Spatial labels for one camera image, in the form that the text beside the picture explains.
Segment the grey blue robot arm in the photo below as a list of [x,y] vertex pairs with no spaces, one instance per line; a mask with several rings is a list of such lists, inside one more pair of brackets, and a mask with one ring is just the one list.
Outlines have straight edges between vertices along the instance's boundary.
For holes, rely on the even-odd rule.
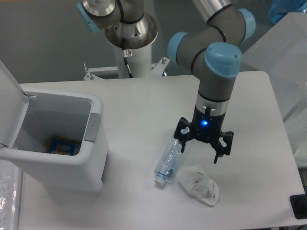
[[[222,124],[235,79],[240,70],[237,45],[251,37],[256,22],[251,12],[236,9],[228,0],[196,0],[194,5],[207,27],[197,33],[176,33],[167,45],[168,57],[199,79],[192,121],[181,118],[175,138],[181,145],[196,139],[210,144],[220,158],[231,152],[234,133],[223,132]],[[104,30],[117,51],[120,78],[150,76],[150,48],[156,39],[156,21],[144,11],[142,0],[82,0],[77,9],[89,29]]]

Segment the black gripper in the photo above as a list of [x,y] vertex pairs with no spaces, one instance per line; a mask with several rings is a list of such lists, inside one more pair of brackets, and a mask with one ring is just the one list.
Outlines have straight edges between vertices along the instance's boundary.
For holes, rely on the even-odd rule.
[[196,139],[210,145],[215,150],[213,163],[216,164],[218,158],[231,153],[234,132],[222,132],[222,125],[225,114],[218,116],[206,116],[197,107],[194,108],[192,122],[181,117],[174,132],[174,138],[178,139],[181,145],[181,153],[185,151],[188,141]]

